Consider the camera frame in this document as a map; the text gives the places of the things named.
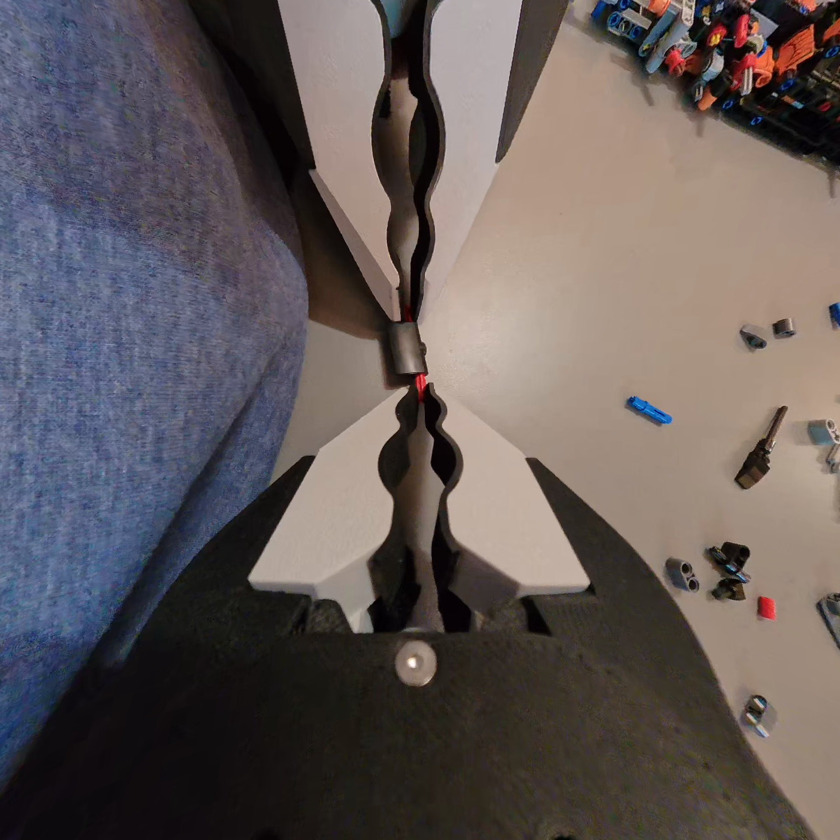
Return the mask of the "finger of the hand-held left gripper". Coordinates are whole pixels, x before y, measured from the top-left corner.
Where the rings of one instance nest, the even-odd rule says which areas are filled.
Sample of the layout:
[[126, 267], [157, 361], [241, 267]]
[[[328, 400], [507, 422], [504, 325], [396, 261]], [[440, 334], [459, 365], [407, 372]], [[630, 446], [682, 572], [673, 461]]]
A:
[[309, 174], [385, 316], [402, 319], [389, 248], [391, 200], [374, 154], [374, 120], [391, 72], [381, 2], [280, 1], [313, 156]]
[[521, 1], [427, 2], [419, 93], [427, 129], [412, 307], [428, 319], [498, 170]]

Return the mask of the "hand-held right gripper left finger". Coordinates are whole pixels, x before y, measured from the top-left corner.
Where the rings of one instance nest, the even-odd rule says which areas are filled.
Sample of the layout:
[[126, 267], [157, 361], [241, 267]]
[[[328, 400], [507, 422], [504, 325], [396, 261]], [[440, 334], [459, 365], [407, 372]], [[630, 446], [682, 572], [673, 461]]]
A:
[[419, 595], [395, 493], [411, 465], [417, 388], [320, 448], [248, 576], [263, 592], [336, 602], [355, 633], [405, 629]]

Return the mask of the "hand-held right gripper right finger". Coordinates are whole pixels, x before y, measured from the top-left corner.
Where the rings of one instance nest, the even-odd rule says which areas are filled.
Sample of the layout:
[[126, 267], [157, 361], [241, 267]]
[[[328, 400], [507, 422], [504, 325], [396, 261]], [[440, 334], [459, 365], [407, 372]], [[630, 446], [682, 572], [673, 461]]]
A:
[[523, 598], [586, 591], [591, 579], [526, 456], [433, 384], [423, 404], [443, 485], [431, 556], [444, 631], [467, 632]]

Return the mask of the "long blue lego pin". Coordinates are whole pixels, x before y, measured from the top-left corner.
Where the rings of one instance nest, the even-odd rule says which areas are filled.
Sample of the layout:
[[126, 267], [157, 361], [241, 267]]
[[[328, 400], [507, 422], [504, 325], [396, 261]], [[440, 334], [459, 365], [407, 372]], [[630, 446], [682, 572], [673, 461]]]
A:
[[636, 415], [645, 417], [658, 426], [668, 426], [673, 423], [673, 417], [670, 414], [636, 395], [629, 396], [625, 405]]

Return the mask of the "partly built lego model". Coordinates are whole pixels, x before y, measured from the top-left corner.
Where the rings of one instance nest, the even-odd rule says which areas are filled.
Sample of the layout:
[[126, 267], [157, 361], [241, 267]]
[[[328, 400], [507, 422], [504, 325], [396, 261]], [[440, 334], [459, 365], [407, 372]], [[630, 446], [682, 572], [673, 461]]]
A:
[[696, 112], [838, 171], [838, 1], [600, 1], [590, 18]]

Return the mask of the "black double lego connector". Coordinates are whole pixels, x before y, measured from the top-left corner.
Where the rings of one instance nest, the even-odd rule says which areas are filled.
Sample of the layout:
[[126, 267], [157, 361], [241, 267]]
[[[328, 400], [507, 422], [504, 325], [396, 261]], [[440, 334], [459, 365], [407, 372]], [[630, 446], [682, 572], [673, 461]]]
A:
[[725, 577], [743, 584], [750, 583], [751, 578], [744, 571], [751, 556], [751, 550], [747, 545], [727, 541], [720, 546], [707, 548], [706, 554]]

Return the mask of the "black lego piece with axle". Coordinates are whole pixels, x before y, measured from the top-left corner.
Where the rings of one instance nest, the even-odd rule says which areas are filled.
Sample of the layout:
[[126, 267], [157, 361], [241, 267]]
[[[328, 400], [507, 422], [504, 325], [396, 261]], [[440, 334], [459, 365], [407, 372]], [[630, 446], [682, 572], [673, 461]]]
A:
[[770, 471], [770, 456], [776, 444], [776, 438], [788, 413], [788, 406], [780, 406], [774, 413], [770, 427], [744, 459], [734, 481], [742, 490], [755, 487]]

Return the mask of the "grey double-tube lego piece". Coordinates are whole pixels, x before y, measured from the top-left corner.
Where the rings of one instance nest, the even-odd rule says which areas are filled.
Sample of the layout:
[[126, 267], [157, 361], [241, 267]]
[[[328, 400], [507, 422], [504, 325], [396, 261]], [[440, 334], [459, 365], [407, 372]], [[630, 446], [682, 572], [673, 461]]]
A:
[[741, 720], [756, 735], [766, 739], [776, 726], [778, 714], [765, 696], [751, 694], [742, 708]]

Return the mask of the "person's blue fleece sweater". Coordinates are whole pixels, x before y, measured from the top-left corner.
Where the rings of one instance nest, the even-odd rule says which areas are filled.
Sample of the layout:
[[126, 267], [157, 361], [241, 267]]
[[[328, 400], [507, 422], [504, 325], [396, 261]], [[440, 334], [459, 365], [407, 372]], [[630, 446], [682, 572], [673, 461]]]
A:
[[187, 2], [2, 2], [1, 25], [5, 790], [266, 488], [308, 291], [275, 157]]

